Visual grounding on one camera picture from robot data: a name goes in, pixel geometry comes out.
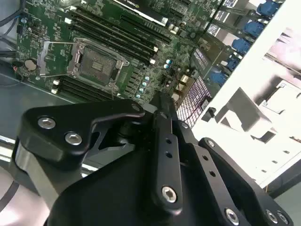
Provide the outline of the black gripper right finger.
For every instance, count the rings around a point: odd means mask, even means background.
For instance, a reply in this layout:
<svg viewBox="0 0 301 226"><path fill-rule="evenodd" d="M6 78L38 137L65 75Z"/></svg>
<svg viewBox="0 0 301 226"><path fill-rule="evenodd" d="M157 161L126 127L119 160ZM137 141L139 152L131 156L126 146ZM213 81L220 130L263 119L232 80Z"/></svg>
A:
<svg viewBox="0 0 301 226"><path fill-rule="evenodd" d="M186 194L204 211L206 226L292 226L293 220L213 140L197 141L189 126L178 119L174 101L168 111L184 163Z"/></svg>

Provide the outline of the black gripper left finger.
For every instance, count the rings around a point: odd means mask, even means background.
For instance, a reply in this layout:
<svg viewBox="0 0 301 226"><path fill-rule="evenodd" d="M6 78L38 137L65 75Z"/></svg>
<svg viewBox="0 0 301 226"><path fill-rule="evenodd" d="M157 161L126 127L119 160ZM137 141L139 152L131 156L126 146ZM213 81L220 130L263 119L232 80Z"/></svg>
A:
<svg viewBox="0 0 301 226"><path fill-rule="evenodd" d="M151 147L156 125L172 123L168 98L159 92L146 107L121 99L30 109L22 115L15 163L52 209L71 185Z"/></svg>

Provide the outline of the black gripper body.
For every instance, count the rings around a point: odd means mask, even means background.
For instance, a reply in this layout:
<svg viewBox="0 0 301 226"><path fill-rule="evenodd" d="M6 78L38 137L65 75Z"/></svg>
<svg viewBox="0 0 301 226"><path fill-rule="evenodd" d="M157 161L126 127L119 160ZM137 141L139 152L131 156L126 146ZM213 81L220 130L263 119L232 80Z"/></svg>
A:
<svg viewBox="0 0 301 226"><path fill-rule="evenodd" d="M151 147L126 154L68 187L50 226L205 226L187 191L172 123L156 125Z"/></svg>

